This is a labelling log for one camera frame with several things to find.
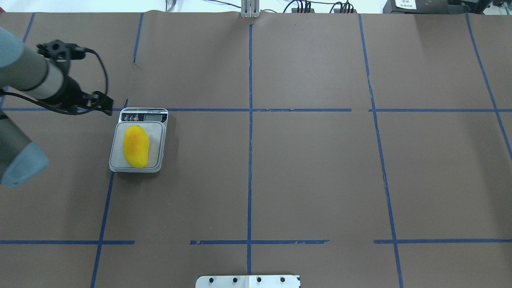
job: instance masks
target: wire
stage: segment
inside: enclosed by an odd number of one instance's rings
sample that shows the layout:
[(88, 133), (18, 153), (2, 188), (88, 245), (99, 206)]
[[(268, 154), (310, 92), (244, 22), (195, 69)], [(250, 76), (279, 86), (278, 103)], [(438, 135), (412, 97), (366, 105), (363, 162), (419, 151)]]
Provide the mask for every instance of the wire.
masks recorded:
[[(96, 53), (96, 51), (94, 51), (92, 49), (89, 49), (89, 48), (85, 48), (85, 51), (89, 52), (91, 54), (94, 54), (96, 56), (96, 58), (98, 58), (98, 61), (99, 61), (100, 65), (101, 65), (101, 68), (103, 69), (103, 73), (105, 74), (105, 96), (106, 96), (106, 94), (109, 92), (109, 77), (106, 74), (105, 65), (103, 64), (103, 61), (101, 60), (101, 57), (98, 55), (98, 53)], [(64, 115), (82, 115), (82, 114), (89, 113), (92, 110), (100, 107), (103, 104), (103, 102), (105, 101), (105, 98), (103, 98), (101, 100), (101, 102), (96, 103), (96, 104), (92, 105), (91, 107), (88, 107), (89, 108), (88, 110), (85, 110), (85, 111), (82, 111), (82, 112), (68, 112), (68, 111), (56, 109), (56, 108), (54, 108), (54, 107), (52, 107), (52, 106), (50, 106), (50, 105), (48, 105), (48, 104), (46, 104), (44, 102), (33, 100), (33, 99), (30, 99), (30, 98), (28, 98), (26, 96), (23, 96), (23, 95), (20, 95), (20, 94), (17, 94), (17, 93), (5, 92), (3, 89), (0, 89), (0, 96), (4, 96), (4, 95), (18, 97), (18, 98), (26, 100), (26, 101), (28, 101), (30, 103), (34, 103), (34, 104), (36, 104), (38, 106), (46, 108), (46, 109), (48, 109), (50, 111), (53, 111), (53, 112), (56, 112), (56, 113), (59, 113), (59, 114), (64, 114)]]
[(240, 6), (237, 6), (235, 4), (231, 4), (231, 3), (228, 3), (228, 2), (222, 2), (222, 1), (218, 1), (218, 0), (203, 0), (203, 1), (210, 1), (210, 2), (218, 2), (218, 3), (222, 3), (222, 4), (226, 4), (226, 5), (231, 5), (231, 6), (234, 6), (234, 7), (237, 7), (237, 8), (242, 8)]
[(336, 3), (334, 3), (334, 4), (332, 5), (332, 7), (331, 7), (331, 11), (329, 11), (329, 13), (332, 13), (332, 10), (334, 10), (334, 7), (335, 7), (336, 5), (338, 5), (338, 4), (339, 4), (339, 9), (340, 9), (340, 11), (341, 11), (341, 9), (343, 9), (343, 3), (341, 3), (341, 2), (336, 2)]
[(286, 5), (285, 9), (283, 10), (283, 13), (286, 13), (286, 9), (288, 9), (288, 7), (290, 7), (290, 5), (293, 2), (297, 2), (297, 12), (298, 12), (298, 4), (301, 3), (301, 5), (302, 5), (302, 1), (301, 0), (293, 0), (292, 2), (288, 3), (288, 5)]

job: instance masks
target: mango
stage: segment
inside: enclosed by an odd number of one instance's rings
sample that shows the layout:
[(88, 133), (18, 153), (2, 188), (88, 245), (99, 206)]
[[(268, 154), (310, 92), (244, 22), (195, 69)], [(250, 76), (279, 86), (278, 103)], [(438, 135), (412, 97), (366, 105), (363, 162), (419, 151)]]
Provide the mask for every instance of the mango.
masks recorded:
[(140, 126), (130, 126), (124, 133), (123, 154), (126, 162), (135, 168), (147, 165), (150, 138)]

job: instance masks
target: white scale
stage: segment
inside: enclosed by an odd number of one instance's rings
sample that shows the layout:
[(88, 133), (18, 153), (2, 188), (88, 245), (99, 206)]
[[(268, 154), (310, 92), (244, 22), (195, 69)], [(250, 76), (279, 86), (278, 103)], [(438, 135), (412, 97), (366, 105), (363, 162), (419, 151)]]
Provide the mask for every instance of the white scale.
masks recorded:
[[(168, 116), (167, 109), (163, 108), (124, 108), (121, 110), (110, 151), (110, 170), (113, 172), (158, 172), (162, 167)], [(124, 159), (124, 134), (130, 126), (140, 126), (150, 139), (147, 165), (144, 168), (134, 168)]]

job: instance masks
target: black device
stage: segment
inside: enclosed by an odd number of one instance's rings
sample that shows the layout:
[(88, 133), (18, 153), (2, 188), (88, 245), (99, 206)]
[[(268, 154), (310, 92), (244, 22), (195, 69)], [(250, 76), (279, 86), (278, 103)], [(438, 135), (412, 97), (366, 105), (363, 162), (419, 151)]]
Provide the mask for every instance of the black device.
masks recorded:
[(482, 14), (492, 0), (388, 0), (384, 14)]

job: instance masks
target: blue tape line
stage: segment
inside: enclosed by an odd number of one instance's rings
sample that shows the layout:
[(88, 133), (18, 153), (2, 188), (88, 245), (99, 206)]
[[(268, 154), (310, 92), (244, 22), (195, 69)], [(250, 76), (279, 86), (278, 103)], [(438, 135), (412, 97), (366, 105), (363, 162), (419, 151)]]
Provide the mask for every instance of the blue tape line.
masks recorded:
[(144, 12), (140, 14), (139, 19), (139, 29), (137, 30), (137, 39), (135, 40), (135, 48), (133, 50), (133, 64), (135, 64), (135, 59), (137, 59), (137, 50), (139, 48), (139, 38), (140, 38), (140, 30), (142, 29), (142, 19), (144, 18)]
[(0, 240), (2, 245), (97, 245), (96, 240)]
[(493, 112), (494, 109), (375, 109), (375, 112)]
[(190, 245), (247, 245), (247, 240), (192, 240)]
[(252, 25), (249, 25), (249, 167), (247, 187), (247, 275), (252, 274)]
[[(4, 92), (7, 92), (9, 90), (9, 86), (3, 88)], [(5, 96), (0, 97), (0, 109), (4, 105)]]
[(271, 108), (254, 109), (254, 112), (352, 112), (352, 109), (290, 109), (290, 108)]
[(98, 274), (99, 258), (101, 256), (101, 246), (103, 236), (105, 235), (106, 217), (109, 214), (110, 196), (112, 194), (112, 186), (114, 183), (114, 172), (110, 174), (109, 191), (106, 194), (105, 210), (103, 211), (103, 220), (101, 222), (101, 230), (99, 233), (98, 249), (96, 250), (96, 260), (94, 261), (93, 276), (91, 279), (91, 288), (96, 284), (96, 275)]
[(31, 111), (31, 112), (49, 111), (46, 108), (2, 108), (2, 110), (4, 110), (4, 111)]
[[(0, 245), (97, 245), (97, 240), (0, 240)], [(133, 240), (103, 241), (103, 245), (134, 245)]]
[(426, 244), (426, 243), (512, 243), (512, 239), (379, 239), (373, 240), (374, 244)]
[(169, 112), (249, 112), (249, 109), (236, 108), (167, 108)]
[(258, 244), (258, 245), (290, 245), (290, 244), (322, 245), (327, 242), (329, 242), (329, 240), (253, 240), (252, 244)]
[[(368, 78), (368, 89), (370, 90), (370, 99), (372, 102), (373, 121), (375, 123), (375, 133), (377, 134), (377, 145), (379, 148), (380, 165), (382, 168), (382, 178), (384, 180), (386, 201), (388, 203), (388, 214), (389, 214), (389, 222), (390, 222), (390, 227), (391, 227), (391, 235), (393, 237), (393, 240), (396, 240), (395, 220), (393, 218), (393, 210), (391, 208), (391, 197), (389, 195), (388, 177), (386, 175), (386, 164), (384, 163), (384, 154), (382, 152), (382, 142), (380, 140), (377, 112), (376, 112), (376, 107), (375, 107), (375, 98), (373, 95), (372, 84), (370, 82), (370, 65), (368, 63), (368, 54), (366, 51), (365, 33), (363, 32), (363, 28), (362, 28), (361, 14), (358, 14), (357, 16), (359, 17), (359, 29), (361, 31), (362, 51), (365, 56), (366, 76)], [(398, 245), (396, 243), (393, 244), (393, 249), (395, 251), (395, 262), (396, 262), (396, 271), (398, 273), (398, 284), (399, 284), (400, 288), (403, 288), (403, 278), (402, 278), (402, 268), (401, 268), (401, 264), (400, 264), (400, 255), (398, 254)]]
[(27, 30), (25, 31), (25, 36), (23, 36), (23, 43), (27, 41), (27, 37), (29, 36), (30, 28), (32, 28), (32, 23), (34, 22), (35, 13), (32, 13), (30, 17), (29, 25), (27, 26)]
[[(305, 245), (322, 245), (329, 242), (329, 240), (251, 240), (252, 245), (290, 245), (290, 244), (305, 244)], [(246, 245), (247, 240), (192, 240), (190, 245)]]
[(103, 240), (102, 245), (135, 245), (134, 240)]
[(501, 134), (503, 134), (503, 139), (505, 140), (505, 145), (507, 146), (508, 155), (512, 160), (512, 149), (510, 148), (510, 143), (508, 142), (507, 134), (505, 133), (505, 128), (503, 127), (503, 122), (501, 121), (500, 113), (498, 112), (498, 106), (496, 105), (496, 101), (494, 100), (493, 91), (490, 88), (489, 80), (487, 79), (487, 74), (485, 73), (485, 69), (482, 64), (482, 60), (480, 58), (480, 53), (478, 53), (477, 44), (475, 42), (475, 38), (473, 37), (473, 30), (471, 28), (470, 15), (466, 13), (466, 23), (467, 29), (470, 32), (471, 42), (473, 43), (473, 49), (475, 49), (475, 54), (477, 56), (478, 65), (480, 66), (480, 70), (482, 71), (483, 79), (485, 80), (485, 85), (487, 86), (487, 91), (489, 92), (489, 97), (491, 102), (493, 103), (493, 107), (496, 113), (496, 118), (498, 119), (498, 124), (500, 125)]

